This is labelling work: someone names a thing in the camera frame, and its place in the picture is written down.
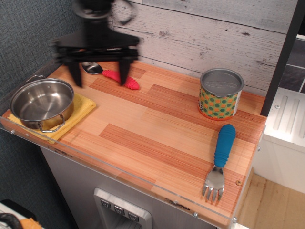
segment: metal fork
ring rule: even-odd
[[[214,167],[209,172],[203,185],[203,196],[208,190],[206,199],[209,200],[213,192],[212,201],[214,202],[218,191],[218,201],[224,192],[224,171],[223,167],[226,164],[229,154],[235,139],[236,131],[231,124],[224,125],[218,134],[216,151],[214,154]]]

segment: white wood plank wall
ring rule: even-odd
[[[113,5],[116,31],[140,38],[140,61],[194,77],[229,68],[243,90],[265,96],[297,0],[133,0]]]

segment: control panel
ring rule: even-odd
[[[103,229],[153,229],[151,214],[126,200],[96,188],[94,200]]]

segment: yellow cloth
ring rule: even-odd
[[[96,103],[92,101],[91,99],[88,99],[78,93],[74,94],[74,110],[70,116],[70,118],[66,121],[65,125],[63,125],[58,131],[52,132],[52,133],[42,133],[40,130],[33,130],[36,133],[30,132],[34,134],[35,136],[47,140],[50,143],[54,143],[54,141],[49,140],[43,136],[47,136],[53,140],[60,139],[66,132],[68,132],[72,127],[74,127],[79,121],[81,121],[92,109],[96,107]],[[24,126],[21,121],[16,118],[13,114],[10,114],[8,116],[8,119],[11,121],[18,123],[19,125]]]

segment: orange and green can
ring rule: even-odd
[[[242,77],[229,69],[214,68],[200,77],[199,111],[213,120],[232,118],[244,86]]]

